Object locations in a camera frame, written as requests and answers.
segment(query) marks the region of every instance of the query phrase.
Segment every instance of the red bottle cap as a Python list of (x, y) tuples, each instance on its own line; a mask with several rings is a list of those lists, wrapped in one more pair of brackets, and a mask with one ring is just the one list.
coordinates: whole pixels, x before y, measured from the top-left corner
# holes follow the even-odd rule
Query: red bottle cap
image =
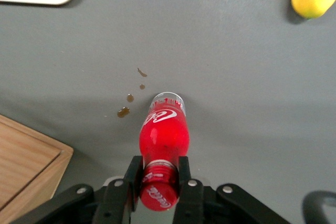
[(155, 160), (145, 168), (143, 175), (142, 203), (154, 211), (172, 208), (179, 197), (177, 169), (168, 161)]

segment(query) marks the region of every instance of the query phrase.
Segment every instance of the red plastic bottle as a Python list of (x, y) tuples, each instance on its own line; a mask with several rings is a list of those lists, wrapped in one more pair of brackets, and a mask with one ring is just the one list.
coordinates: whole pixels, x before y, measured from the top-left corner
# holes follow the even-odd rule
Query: red plastic bottle
[(189, 132), (184, 103), (175, 93), (158, 94), (140, 132), (140, 152), (144, 173), (140, 198), (154, 211), (173, 207), (179, 197), (179, 156), (189, 147)]

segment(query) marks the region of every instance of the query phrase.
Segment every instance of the coca-cola logo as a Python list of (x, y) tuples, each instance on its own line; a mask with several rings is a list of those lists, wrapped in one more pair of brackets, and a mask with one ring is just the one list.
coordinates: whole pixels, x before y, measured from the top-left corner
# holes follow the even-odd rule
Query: coca-cola logo
[(158, 123), (158, 122), (161, 122), (169, 118), (174, 118), (176, 116), (177, 116), (177, 113), (173, 110), (169, 110), (169, 109), (157, 110), (147, 116), (143, 125), (146, 125), (151, 120), (153, 120), (153, 123)]
[(160, 207), (168, 208), (172, 206), (172, 204), (169, 203), (165, 197), (163, 197), (163, 195), (159, 192), (159, 190), (156, 187), (151, 186), (151, 188), (147, 189), (146, 192), (149, 194), (151, 198), (156, 199), (160, 203)]

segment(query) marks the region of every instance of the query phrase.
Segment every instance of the wooden tray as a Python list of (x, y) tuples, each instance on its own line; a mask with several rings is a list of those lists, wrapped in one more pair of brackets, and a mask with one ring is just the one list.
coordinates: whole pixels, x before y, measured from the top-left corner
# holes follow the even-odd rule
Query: wooden tray
[(49, 200), (74, 150), (0, 115), (0, 223)]

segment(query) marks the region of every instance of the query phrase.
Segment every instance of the liquid spill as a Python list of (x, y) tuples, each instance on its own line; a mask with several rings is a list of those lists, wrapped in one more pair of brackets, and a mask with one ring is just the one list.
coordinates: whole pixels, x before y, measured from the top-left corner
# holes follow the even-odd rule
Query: liquid spill
[(142, 77), (147, 77), (147, 74), (145, 74), (144, 72), (142, 72), (139, 68), (138, 68), (138, 72), (141, 74)]
[(128, 102), (133, 102), (134, 101), (134, 96), (132, 96), (131, 94), (127, 95), (127, 101)]
[(118, 117), (123, 118), (124, 116), (128, 115), (130, 113), (130, 109), (127, 107), (122, 107), (121, 110), (118, 111)]

